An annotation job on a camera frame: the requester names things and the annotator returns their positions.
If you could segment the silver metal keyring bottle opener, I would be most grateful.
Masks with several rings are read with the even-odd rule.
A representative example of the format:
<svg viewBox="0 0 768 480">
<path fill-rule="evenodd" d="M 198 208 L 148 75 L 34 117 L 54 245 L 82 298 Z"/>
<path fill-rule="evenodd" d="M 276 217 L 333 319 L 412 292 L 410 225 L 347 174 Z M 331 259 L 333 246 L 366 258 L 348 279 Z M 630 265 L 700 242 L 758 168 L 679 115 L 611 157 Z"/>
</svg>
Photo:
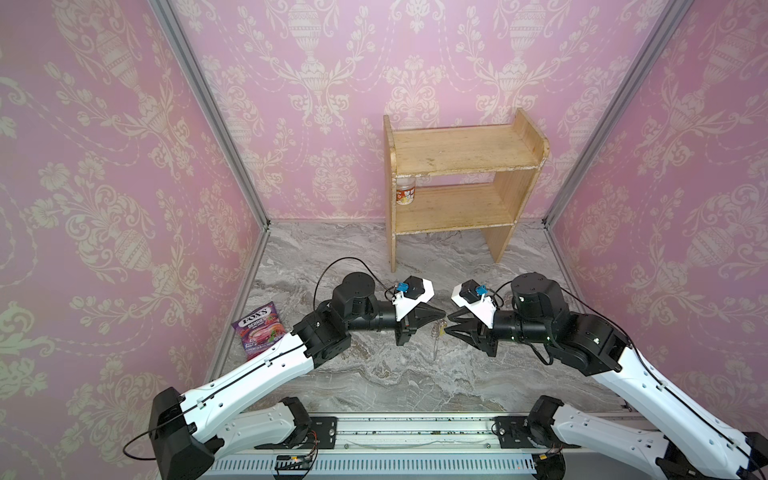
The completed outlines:
<svg viewBox="0 0 768 480">
<path fill-rule="evenodd" d="M 432 338 L 432 361 L 436 362 L 439 352 L 439 346 L 440 346 L 440 337 L 438 337 L 438 328 L 440 322 L 443 322 L 442 320 L 437 321 L 433 324 L 432 330 L 431 330 L 431 338 Z"/>
</svg>

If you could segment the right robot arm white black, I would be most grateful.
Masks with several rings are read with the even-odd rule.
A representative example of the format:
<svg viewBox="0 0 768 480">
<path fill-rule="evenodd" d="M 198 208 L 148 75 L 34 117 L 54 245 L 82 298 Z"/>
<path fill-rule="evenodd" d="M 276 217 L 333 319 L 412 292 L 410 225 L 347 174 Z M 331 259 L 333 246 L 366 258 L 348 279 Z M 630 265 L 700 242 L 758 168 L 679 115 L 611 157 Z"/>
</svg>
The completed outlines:
<svg viewBox="0 0 768 480">
<path fill-rule="evenodd" d="M 498 308 L 490 289 L 474 280 L 455 287 L 458 309 L 447 333 L 490 357 L 505 341 L 541 345 L 535 354 L 543 364 L 560 361 L 579 371 L 653 426 L 630 428 L 541 396 L 527 418 L 537 444 L 583 447 L 653 479 L 766 478 L 766 437 L 703 408 L 653 367 L 621 327 L 596 313 L 571 311 L 560 285 L 540 273 L 522 274 L 509 285 L 509 310 Z"/>
</svg>

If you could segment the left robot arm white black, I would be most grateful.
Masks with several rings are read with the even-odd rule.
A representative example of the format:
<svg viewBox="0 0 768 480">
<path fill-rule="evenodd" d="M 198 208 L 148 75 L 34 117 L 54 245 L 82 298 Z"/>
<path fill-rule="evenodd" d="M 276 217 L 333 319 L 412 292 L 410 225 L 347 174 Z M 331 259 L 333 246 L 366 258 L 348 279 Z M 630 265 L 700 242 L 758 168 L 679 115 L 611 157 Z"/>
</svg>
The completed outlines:
<svg viewBox="0 0 768 480">
<path fill-rule="evenodd" d="M 261 412 L 245 410 L 279 386 L 344 352 L 354 331 L 391 331 L 402 346 L 419 328 L 444 317 L 430 305 L 431 281 L 410 276 L 390 300 L 375 295 L 365 272 L 344 277 L 330 299 L 260 355 L 184 393 L 169 387 L 152 402 L 148 438 L 163 479 L 197 479 L 216 459 L 248 447 L 300 445 L 310 432 L 306 408 L 285 398 Z"/>
</svg>

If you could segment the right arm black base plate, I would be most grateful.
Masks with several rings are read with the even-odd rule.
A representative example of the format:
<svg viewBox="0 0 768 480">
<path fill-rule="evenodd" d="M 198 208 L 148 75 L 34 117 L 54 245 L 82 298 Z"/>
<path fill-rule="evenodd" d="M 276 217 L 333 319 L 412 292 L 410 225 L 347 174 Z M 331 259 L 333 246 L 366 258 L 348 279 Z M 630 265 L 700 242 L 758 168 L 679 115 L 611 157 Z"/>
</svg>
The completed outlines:
<svg viewBox="0 0 768 480">
<path fill-rule="evenodd" d="M 491 432 L 502 449 L 538 448 L 548 450 L 574 449 L 561 441 L 550 426 L 541 422 L 531 423 L 525 416 L 505 415 L 493 418 Z"/>
</svg>

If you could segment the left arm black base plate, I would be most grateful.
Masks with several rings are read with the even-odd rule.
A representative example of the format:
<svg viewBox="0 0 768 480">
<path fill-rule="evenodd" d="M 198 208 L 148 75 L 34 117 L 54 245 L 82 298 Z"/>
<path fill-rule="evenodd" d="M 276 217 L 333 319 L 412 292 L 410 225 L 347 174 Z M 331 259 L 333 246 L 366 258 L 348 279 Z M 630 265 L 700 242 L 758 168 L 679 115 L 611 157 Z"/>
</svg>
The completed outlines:
<svg viewBox="0 0 768 480">
<path fill-rule="evenodd" d="M 336 416 L 311 416 L 310 428 L 301 447 L 333 450 L 336 445 L 338 421 Z"/>
</svg>

